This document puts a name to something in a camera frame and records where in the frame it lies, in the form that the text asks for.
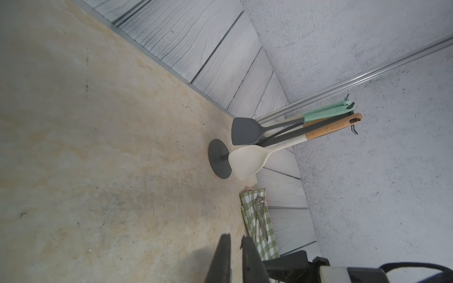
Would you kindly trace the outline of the grey utensil rack stand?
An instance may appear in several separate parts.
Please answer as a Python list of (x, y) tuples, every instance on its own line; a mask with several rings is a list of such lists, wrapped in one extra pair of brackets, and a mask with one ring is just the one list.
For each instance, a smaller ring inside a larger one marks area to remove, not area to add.
[[(346, 116), (347, 114), (355, 114), (355, 110), (353, 110), (349, 113), (346, 113), (346, 114), (342, 114), (341, 116)], [(322, 121), (322, 120), (324, 120), (324, 119), (311, 121), (311, 122), (308, 122), (306, 124), (299, 125), (299, 126), (292, 125), (289, 129), (285, 129), (284, 127), (281, 127), (281, 128), (277, 128), (274, 130), (270, 130), (270, 131), (264, 133), (264, 135), (261, 137), (261, 140), (259, 142), (262, 142), (264, 140), (267, 140), (267, 139), (270, 139), (270, 138), (273, 138), (276, 136), (280, 136), (282, 134), (288, 133), (289, 131), (298, 130), (304, 126), (308, 126), (308, 125), (317, 123), (318, 121)], [(352, 132), (354, 134), (357, 133), (357, 131), (355, 130), (355, 125), (349, 126), (349, 127), (352, 129)], [(231, 166), (229, 164), (229, 161), (228, 161), (228, 155), (230, 153), (231, 152), (228, 150), (226, 144), (224, 142), (222, 142), (221, 140), (214, 139), (210, 142), (210, 145), (208, 148), (209, 162), (210, 162), (211, 168), (214, 171), (214, 173), (221, 179), (227, 179), (233, 173)]]

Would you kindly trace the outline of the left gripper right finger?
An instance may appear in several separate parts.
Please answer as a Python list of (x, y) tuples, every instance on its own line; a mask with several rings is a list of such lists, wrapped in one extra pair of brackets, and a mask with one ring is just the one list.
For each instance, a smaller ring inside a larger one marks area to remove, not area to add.
[(267, 270), (251, 237), (242, 238), (241, 249), (243, 250), (243, 283), (270, 283)]

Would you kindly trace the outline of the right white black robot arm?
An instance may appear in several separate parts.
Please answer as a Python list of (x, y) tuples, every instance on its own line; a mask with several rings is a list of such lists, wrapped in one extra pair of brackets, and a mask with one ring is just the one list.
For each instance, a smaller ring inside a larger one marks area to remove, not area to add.
[(437, 274), (422, 279), (423, 283), (451, 283), (453, 270), (437, 264), (392, 262), (379, 268), (334, 267), (329, 260), (316, 257), (309, 261), (306, 251), (297, 251), (264, 261), (271, 279), (281, 283), (388, 283), (387, 273), (399, 268), (427, 268)]

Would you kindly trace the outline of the right aluminium frame post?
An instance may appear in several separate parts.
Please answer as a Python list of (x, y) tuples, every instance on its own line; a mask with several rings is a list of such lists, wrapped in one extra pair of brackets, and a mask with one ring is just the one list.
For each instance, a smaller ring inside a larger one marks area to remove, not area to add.
[(381, 75), (384, 75), (394, 69), (403, 67), (411, 62), (420, 60), (424, 57), (427, 57), (431, 54), (434, 54), (438, 51), (444, 50), (446, 48), (453, 46), (453, 36), (447, 35), (440, 38), (434, 42), (431, 42), (427, 45), (424, 45), (420, 48), (417, 48), (414, 51), (411, 51), (407, 54), (401, 55), (393, 60), (385, 62), (377, 67), (371, 68), (367, 71), (364, 71), (360, 74), (355, 75), (347, 80), (341, 81), (333, 86), (330, 86), (324, 90), (321, 90), (307, 98), (300, 99), (294, 103), (291, 103), (285, 107), (282, 107), (270, 114), (266, 114), (257, 119), (259, 123), (266, 123), (271, 120), (277, 119), (281, 116), (288, 115), (290, 113), (296, 112), (304, 107), (310, 106), (317, 103), (318, 101), (324, 100), (328, 97), (331, 97), (337, 93), (340, 93), (349, 88), (358, 86), (362, 83), (376, 79)]

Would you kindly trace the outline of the metal spoon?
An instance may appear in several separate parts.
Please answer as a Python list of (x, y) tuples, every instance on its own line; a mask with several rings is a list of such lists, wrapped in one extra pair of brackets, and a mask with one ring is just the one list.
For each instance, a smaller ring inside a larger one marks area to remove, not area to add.
[(254, 200), (254, 210), (260, 223), (261, 234), (265, 242), (268, 241), (268, 232), (265, 220), (265, 203), (262, 196), (257, 196)]

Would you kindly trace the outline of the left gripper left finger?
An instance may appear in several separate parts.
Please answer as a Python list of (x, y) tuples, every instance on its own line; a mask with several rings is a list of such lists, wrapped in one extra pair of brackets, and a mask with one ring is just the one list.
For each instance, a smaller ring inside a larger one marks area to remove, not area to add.
[(230, 234), (222, 234), (205, 283), (230, 283), (231, 273), (231, 236)]

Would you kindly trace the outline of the green checkered cloth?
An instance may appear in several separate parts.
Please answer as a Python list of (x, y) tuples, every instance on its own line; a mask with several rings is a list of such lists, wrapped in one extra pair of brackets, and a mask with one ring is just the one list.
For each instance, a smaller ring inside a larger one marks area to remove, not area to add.
[[(257, 196), (262, 196), (265, 203), (265, 220), (268, 232), (268, 241), (262, 237), (260, 223), (257, 214), (254, 210), (254, 200)], [(255, 189), (253, 191), (245, 192), (244, 190), (239, 194), (241, 200), (241, 213), (244, 218), (244, 223), (248, 235), (252, 238), (257, 247), (258, 253), (263, 261), (276, 259), (279, 255), (277, 248), (276, 236), (274, 234), (273, 225), (271, 223), (270, 214), (266, 202), (266, 190)]]

